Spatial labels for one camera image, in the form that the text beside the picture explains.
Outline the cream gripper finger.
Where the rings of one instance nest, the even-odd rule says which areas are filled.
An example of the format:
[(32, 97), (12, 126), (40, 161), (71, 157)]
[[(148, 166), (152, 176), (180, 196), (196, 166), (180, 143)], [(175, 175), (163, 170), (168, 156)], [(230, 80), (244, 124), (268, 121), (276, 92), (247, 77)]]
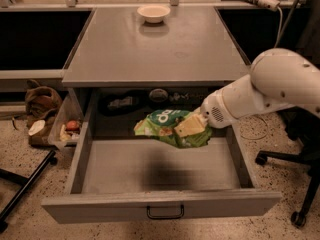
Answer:
[(202, 133), (207, 126), (207, 120), (201, 114), (191, 114), (181, 121), (175, 128), (179, 137), (186, 137)]

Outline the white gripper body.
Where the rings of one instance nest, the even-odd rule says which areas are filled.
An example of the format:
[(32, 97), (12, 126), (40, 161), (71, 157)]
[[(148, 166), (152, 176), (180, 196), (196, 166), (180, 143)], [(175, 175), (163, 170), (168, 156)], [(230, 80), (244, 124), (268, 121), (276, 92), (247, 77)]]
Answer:
[(213, 128), (224, 128), (242, 117), (259, 114), (264, 108), (263, 95), (245, 75), (208, 95), (200, 106), (201, 114)]

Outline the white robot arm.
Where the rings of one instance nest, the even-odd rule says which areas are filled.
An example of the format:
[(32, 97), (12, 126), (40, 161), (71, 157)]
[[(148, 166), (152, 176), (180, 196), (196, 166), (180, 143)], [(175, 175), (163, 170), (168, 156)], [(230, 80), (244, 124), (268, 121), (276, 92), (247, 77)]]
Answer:
[(256, 57), (245, 76), (208, 95), (175, 132), (191, 136), (208, 126), (221, 129), (246, 116), (294, 106), (320, 115), (320, 70), (293, 51), (273, 48)]

